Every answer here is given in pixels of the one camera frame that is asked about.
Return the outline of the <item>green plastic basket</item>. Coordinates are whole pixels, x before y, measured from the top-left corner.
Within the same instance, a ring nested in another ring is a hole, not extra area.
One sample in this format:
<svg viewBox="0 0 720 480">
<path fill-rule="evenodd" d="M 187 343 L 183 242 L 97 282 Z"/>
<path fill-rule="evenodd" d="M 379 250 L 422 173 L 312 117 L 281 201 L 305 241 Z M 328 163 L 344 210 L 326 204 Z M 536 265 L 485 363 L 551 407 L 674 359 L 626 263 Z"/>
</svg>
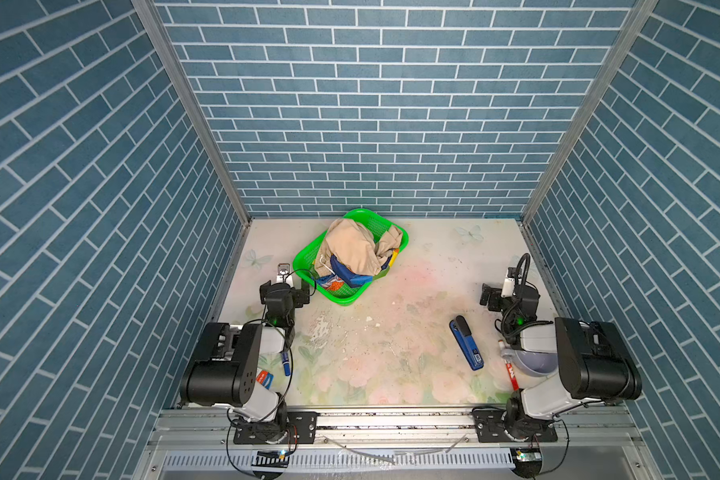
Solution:
<svg viewBox="0 0 720 480">
<path fill-rule="evenodd" d="M 295 274 L 338 305 L 357 300 L 407 247 L 404 228 L 368 209 L 335 220 L 293 259 Z"/>
</svg>

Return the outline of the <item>beige shorts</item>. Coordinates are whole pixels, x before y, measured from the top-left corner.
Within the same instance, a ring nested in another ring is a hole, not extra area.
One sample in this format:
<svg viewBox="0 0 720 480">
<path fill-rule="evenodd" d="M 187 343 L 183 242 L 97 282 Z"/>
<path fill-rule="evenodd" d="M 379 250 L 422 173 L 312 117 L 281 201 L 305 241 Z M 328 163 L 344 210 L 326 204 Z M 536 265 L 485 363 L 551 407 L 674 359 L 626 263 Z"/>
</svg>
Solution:
<svg viewBox="0 0 720 480">
<path fill-rule="evenodd" d="M 338 219 L 326 231 L 313 266 L 319 277 L 328 275 L 328 270 L 318 265 L 317 260 L 324 256 L 328 262 L 335 255 L 352 272 L 375 276 L 380 273 L 392 250 L 400 249 L 402 240 L 402 231 L 394 225 L 375 240 L 372 232 L 361 223 L 347 218 Z"/>
</svg>

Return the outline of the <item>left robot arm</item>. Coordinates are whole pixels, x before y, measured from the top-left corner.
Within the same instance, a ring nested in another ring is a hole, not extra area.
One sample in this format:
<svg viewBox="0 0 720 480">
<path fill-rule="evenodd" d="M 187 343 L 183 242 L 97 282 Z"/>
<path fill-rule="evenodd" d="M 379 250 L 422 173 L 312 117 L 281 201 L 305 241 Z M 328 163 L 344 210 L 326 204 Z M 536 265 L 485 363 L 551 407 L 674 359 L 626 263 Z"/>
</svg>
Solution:
<svg viewBox="0 0 720 480">
<path fill-rule="evenodd" d="M 292 375 L 295 313 L 310 302 L 309 288 L 307 282 L 296 288 L 285 280 L 268 281 L 259 287 L 260 318 L 240 327 L 206 324 L 180 380 L 180 402 L 227 407 L 237 416 L 233 426 L 258 435 L 285 433 L 285 396 L 258 381 L 258 362 L 263 352 L 279 353 L 284 374 Z"/>
</svg>

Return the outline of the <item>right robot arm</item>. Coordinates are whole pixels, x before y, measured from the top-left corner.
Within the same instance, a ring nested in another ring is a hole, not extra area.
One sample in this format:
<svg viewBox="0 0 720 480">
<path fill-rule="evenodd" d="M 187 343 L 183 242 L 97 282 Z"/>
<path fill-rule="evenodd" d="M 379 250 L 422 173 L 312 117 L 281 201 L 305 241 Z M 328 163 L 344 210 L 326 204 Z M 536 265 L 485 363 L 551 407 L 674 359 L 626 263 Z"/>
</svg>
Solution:
<svg viewBox="0 0 720 480">
<path fill-rule="evenodd" d="M 512 393 L 503 407 L 473 411 L 482 443 L 557 439 L 553 423 L 594 404 L 635 400 L 642 379 L 618 329 L 603 322 L 536 316 L 540 294 L 528 284 L 482 286 L 479 303 L 499 313 L 499 356 Z"/>
</svg>

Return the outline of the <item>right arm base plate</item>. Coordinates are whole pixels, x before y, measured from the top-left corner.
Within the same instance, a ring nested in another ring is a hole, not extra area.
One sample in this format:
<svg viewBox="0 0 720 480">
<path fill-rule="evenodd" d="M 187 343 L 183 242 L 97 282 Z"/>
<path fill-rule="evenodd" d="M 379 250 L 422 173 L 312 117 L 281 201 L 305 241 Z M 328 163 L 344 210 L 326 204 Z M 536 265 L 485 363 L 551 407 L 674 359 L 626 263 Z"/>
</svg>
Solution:
<svg viewBox="0 0 720 480">
<path fill-rule="evenodd" d="M 558 435 L 553 422 L 526 417 L 498 408 L 475 408 L 471 412 L 479 443 L 554 443 Z"/>
</svg>

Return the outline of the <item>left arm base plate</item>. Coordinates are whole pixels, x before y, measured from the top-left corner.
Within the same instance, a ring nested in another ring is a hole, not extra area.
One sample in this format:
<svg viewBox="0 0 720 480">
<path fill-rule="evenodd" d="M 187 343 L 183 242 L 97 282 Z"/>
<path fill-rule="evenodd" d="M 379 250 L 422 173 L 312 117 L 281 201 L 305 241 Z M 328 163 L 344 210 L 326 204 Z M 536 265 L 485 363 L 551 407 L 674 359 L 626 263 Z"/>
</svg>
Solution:
<svg viewBox="0 0 720 480">
<path fill-rule="evenodd" d="M 281 411 L 271 421 L 236 420 L 233 427 L 234 445 L 313 444 L 317 430 L 315 411 Z"/>
</svg>

